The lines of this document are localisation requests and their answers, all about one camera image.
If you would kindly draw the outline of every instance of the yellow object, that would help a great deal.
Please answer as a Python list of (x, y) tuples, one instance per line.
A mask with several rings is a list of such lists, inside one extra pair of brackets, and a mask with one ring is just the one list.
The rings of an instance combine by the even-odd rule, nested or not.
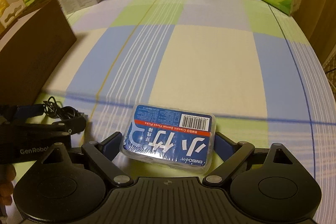
[(5, 9), (9, 6), (7, 0), (0, 0), (0, 17), (4, 13)]

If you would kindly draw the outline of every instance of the red stripe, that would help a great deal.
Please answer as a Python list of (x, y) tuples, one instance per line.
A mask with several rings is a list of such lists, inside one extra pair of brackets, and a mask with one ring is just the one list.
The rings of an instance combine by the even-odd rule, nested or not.
[(160, 124), (160, 123), (155, 123), (155, 122), (145, 122), (141, 120), (134, 120), (134, 121), (136, 124), (140, 124), (142, 126), (155, 127), (155, 128), (160, 128), (163, 130), (171, 130), (171, 131), (177, 131), (177, 132), (188, 133), (188, 134), (193, 134), (193, 135), (210, 137), (210, 132), (207, 132), (207, 131), (189, 129), (189, 128), (183, 128), (183, 127), (174, 127), (174, 126), (168, 126), (166, 124)]

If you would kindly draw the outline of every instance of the human hand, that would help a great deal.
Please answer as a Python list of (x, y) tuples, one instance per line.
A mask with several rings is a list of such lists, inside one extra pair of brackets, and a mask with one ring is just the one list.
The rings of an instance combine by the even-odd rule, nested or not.
[(0, 181), (0, 205), (11, 205), (14, 187), (12, 181), (16, 176), (16, 171), (13, 165), (6, 165), (4, 167), (5, 179)]

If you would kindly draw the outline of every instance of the barcode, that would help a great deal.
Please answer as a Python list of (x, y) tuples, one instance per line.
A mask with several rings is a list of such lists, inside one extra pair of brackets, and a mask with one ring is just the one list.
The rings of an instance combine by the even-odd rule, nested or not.
[(184, 128), (208, 131), (209, 122), (210, 118), (182, 114), (179, 126)]

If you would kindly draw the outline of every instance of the yellow stripe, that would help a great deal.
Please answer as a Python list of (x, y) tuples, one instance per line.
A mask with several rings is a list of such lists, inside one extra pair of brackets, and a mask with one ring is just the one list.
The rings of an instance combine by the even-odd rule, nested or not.
[[(109, 77), (110, 75), (110, 72), (112, 71), (117, 59), (119, 58), (119, 56), (121, 55), (121, 52), (123, 51), (123, 49), (125, 48), (125, 46), (127, 45), (128, 41), (130, 40), (131, 36), (134, 34), (135, 30), (137, 29), (137, 27), (139, 27), (139, 25), (141, 24), (141, 22), (144, 20), (144, 18), (146, 17), (146, 15), (148, 14), (148, 12), (150, 11), (150, 9), (153, 7), (153, 5), (155, 4), (157, 0), (154, 0), (154, 2), (152, 3), (152, 5), (148, 8), (148, 10), (145, 12), (145, 14), (143, 15), (142, 19), (139, 21), (139, 23), (134, 27), (134, 29), (131, 31), (130, 35), (127, 37), (125, 43), (123, 44), (123, 46), (121, 47), (120, 51), (118, 52), (116, 58), (114, 59), (113, 63), (111, 64), (105, 78), (104, 78), (104, 81), (102, 82), (98, 92), (96, 93), (96, 102), (94, 104), (94, 107), (91, 111), (91, 114), (90, 114), (90, 118), (89, 118), (89, 121), (91, 121), (92, 117), (93, 117), (93, 114), (95, 113), (95, 110), (98, 106), (98, 101), (99, 101), (99, 95), (100, 95), (100, 92), (103, 90), (103, 87), (107, 81), (107, 78)], [(84, 134), (82, 136), (82, 139), (81, 139), (81, 144), (83, 144), (84, 142)]]

